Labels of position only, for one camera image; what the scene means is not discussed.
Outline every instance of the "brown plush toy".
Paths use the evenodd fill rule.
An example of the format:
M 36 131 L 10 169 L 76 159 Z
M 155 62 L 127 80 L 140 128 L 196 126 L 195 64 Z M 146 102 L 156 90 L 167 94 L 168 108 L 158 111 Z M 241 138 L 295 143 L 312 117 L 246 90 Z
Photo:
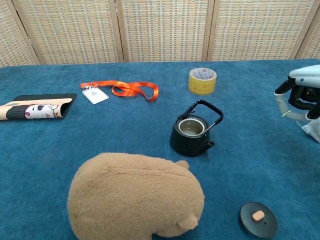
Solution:
M 194 229 L 204 194 L 186 161 L 101 153 L 76 172 L 68 215 L 80 240 L 151 240 Z

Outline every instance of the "woven screen panel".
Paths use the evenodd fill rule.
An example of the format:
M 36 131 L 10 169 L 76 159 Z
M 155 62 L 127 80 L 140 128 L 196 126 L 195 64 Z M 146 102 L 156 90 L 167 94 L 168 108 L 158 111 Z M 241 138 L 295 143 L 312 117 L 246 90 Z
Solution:
M 19 0 L 46 64 L 118 62 L 108 0 Z
M 208 0 L 120 0 L 129 62 L 200 61 Z
M 221 0 L 212 60 L 288 59 L 312 0 Z
M 302 58 L 320 59 L 320 22 L 318 23 Z
M 0 67 L 34 64 L 6 1 L 0 0 Z

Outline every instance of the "cartoon face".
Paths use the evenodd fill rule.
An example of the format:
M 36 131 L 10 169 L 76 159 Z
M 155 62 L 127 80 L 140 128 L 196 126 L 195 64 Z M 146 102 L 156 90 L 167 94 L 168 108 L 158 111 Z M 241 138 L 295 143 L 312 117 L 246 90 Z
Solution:
M 26 119 L 42 119 L 42 118 L 56 118 L 57 113 L 54 112 L 58 108 L 58 105 L 51 104 L 35 104 L 29 106 L 25 110 Z

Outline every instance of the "id card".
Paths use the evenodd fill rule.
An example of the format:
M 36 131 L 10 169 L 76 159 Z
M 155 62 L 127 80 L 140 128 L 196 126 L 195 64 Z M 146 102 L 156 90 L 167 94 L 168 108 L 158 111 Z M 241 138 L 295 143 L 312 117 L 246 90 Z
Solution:
M 90 87 L 82 91 L 82 94 L 92 103 L 98 104 L 107 100 L 109 96 L 98 87 Z

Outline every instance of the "blue carpet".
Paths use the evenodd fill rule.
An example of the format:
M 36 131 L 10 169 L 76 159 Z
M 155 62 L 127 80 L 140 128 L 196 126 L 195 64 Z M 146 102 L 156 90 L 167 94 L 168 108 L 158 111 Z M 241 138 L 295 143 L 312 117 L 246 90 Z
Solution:
M 0 239 L 75 240 L 67 215 L 69 186 L 80 165 L 101 152 L 188 161 L 205 194 L 204 212 L 195 230 L 172 240 L 255 239 L 239 222 L 242 205 L 251 201 L 274 212 L 274 239 L 317 239 L 320 145 L 295 121 L 281 117 L 273 95 L 291 70 L 315 64 L 320 60 L 1 68 L 1 104 L 18 95 L 78 96 L 63 120 L 0 122 Z M 217 72 L 213 94 L 188 91 L 189 71 L 197 67 Z M 151 103 L 141 95 L 115 96 L 104 87 L 110 98 L 92 105 L 80 83 L 101 80 L 153 82 L 159 97 Z M 182 157 L 169 145 L 173 123 L 200 98 L 224 112 L 210 131 L 216 146 L 200 157 Z M 209 123 L 217 118 L 204 106 L 196 113 Z

